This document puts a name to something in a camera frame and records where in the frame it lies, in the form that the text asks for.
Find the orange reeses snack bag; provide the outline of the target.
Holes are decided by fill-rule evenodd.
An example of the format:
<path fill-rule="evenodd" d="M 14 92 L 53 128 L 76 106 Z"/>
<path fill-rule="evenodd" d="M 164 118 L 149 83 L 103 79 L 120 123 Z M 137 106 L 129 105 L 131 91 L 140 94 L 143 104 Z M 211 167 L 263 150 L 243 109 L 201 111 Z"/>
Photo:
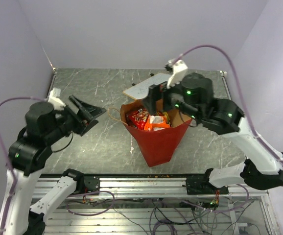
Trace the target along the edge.
<path fill-rule="evenodd" d="M 170 128 L 170 124 L 166 116 L 149 115 L 144 126 L 144 131 L 159 131 L 167 128 Z"/>

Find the red skittles snack bag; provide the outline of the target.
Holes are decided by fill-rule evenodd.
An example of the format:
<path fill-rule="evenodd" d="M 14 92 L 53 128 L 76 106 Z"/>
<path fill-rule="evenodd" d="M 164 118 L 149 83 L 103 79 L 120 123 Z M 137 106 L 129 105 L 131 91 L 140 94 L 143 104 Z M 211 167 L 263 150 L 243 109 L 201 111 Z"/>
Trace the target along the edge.
<path fill-rule="evenodd" d="M 143 130 L 147 123 L 149 112 L 145 108 L 140 107 L 137 110 L 128 112 L 125 116 L 129 126 Z"/>

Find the red paper bag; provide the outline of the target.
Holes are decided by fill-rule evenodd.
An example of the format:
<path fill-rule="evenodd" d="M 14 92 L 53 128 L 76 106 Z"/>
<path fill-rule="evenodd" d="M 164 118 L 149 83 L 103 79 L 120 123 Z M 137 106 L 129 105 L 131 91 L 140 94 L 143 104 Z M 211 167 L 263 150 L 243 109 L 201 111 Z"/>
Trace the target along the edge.
<path fill-rule="evenodd" d="M 158 112 L 162 112 L 163 101 L 157 101 L 157 112 L 155 116 L 159 116 Z M 159 131 L 144 131 L 135 129 L 127 124 L 126 114 L 138 108 L 145 108 L 141 100 L 135 100 L 128 104 L 123 104 L 119 109 L 110 107 L 107 110 L 115 110 L 119 113 L 120 118 L 112 119 L 122 123 L 126 130 L 136 140 L 139 149 L 149 167 L 161 165 L 171 160 L 174 151 L 181 142 L 185 132 L 189 128 L 192 118 L 180 114 L 178 110 L 167 111 L 171 119 L 170 128 Z"/>

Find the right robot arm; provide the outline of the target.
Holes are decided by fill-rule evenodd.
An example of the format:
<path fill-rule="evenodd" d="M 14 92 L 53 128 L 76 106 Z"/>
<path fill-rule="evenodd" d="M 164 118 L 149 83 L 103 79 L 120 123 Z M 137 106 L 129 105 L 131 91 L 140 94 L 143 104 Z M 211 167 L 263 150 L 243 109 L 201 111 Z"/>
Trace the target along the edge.
<path fill-rule="evenodd" d="M 212 80 L 190 73 L 172 87 L 167 82 L 151 85 L 142 100 L 150 114 L 157 111 L 179 111 L 208 130 L 229 139 L 246 156 L 240 164 L 207 169 L 201 181 L 203 192 L 210 194 L 226 185 L 242 184 L 267 190 L 283 187 L 283 152 L 273 149 L 256 131 L 252 131 L 245 113 L 232 100 L 215 98 Z"/>

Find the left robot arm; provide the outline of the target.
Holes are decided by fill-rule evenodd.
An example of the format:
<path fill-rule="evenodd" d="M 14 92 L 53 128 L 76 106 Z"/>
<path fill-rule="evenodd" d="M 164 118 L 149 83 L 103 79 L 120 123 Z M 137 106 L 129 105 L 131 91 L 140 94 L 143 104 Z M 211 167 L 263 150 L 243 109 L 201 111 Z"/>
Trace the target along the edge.
<path fill-rule="evenodd" d="M 52 146 L 64 137 L 85 135 L 106 111 L 73 95 L 69 100 L 78 108 L 77 112 L 57 97 L 35 98 L 25 114 L 25 127 L 4 150 L 7 184 L 0 211 L 0 235 L 41 235 L 48 216 L 68 196 L 84 191 L 84 174 L 68 169 L 53 189 L 32 204 L 35 186 L 53 154 Z"/>

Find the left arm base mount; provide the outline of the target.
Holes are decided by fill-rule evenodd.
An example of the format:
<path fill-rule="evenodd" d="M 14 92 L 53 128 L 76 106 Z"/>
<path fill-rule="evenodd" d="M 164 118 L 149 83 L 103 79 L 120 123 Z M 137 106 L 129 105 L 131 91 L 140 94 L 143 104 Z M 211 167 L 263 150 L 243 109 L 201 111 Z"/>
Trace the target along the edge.
<path fill-rule="evenodd" d="M 71 168 L 65 170 L 62 176 L 68 176 L 76 181 L 76 188 L 72 193 L 73 195 L 92 192 L 94 195 L 98 195 L 98 191 L 100 190 L 100 180 L 96 176 L 84 174 Z"/>

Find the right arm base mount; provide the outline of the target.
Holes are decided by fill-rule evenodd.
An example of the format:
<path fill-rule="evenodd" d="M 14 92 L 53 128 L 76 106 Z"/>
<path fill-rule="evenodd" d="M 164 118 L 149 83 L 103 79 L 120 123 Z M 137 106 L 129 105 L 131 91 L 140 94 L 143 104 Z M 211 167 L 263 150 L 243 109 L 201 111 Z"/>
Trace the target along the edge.
<path fill-rule="evenodd" d="M 204 174 L 192 174 L 186 178 L 182 187 L 186 189 L 188 195 L 202 195 L 202 194 L 228 194 L 228 187 L 216 188 L 209 182 L 209 177 L 213 168 L 206 170 Z"/>

